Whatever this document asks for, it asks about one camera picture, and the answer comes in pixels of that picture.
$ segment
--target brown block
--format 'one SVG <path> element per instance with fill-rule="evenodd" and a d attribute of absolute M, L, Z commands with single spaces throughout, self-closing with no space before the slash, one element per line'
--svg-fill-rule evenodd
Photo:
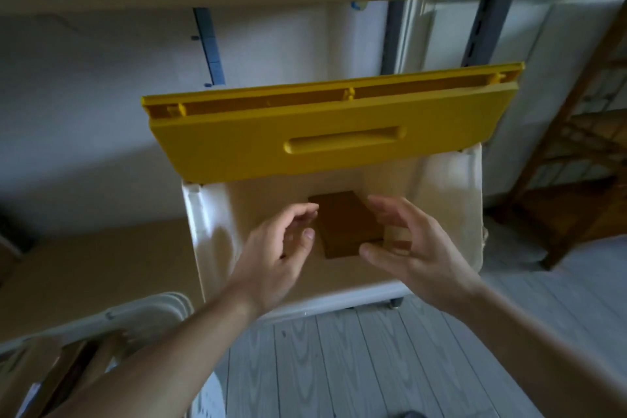
<path fill-rule="evenodd" d="M 383 225 L 353 191 L 309 197 L 319 204 L 316 229 L 327 258 L 356 256 L 364 242 L 383 241 Z"/>

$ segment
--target right hand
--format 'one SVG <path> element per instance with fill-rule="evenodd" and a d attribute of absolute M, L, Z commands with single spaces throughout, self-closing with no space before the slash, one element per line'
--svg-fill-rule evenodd
<path fill-rule="evenodd" d="M 458 315 L 484 284 L 437 220 L 400 197 L 370 195 L 368 202 L 379 223 L 409 229 L 411 241 L 392 245 L 405 254 L 364 243 L 359 255 L 396 276 L 427 303 Z"/>

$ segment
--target white plastic bin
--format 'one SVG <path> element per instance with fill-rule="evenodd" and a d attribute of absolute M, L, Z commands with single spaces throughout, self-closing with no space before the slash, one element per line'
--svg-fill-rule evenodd
<path fill-rule="evenodd" d="M 287 203 L 354 190 L 399 195 L 434 216 L 469 264 L 483 261 L 481 145 L 463 152 L 389 161 L 353 169 L 269 176 L 225 184 L 184 184 L 183 194 L 206 299 L 224 285 L 248 233 Z M 408 232 L 387 228 L 386 239 Z M 327 260 L 319 239 L 285 302 L 265 320 L 295 318 L 384 301 L 407 287 L 358 257 Z"/>

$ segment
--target white wooden floor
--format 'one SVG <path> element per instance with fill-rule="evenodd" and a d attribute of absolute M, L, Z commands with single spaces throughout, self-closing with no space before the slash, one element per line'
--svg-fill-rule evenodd
<path fill-rule="evenodd" d="M 627 237 L 587 244 L 553 272 L 487 220 L 483 278 L 627 377 Z M 540 413 L 465 325 L 416 297 L 257 327 L 217 370 L 227 416 L 533 417 Z"/>

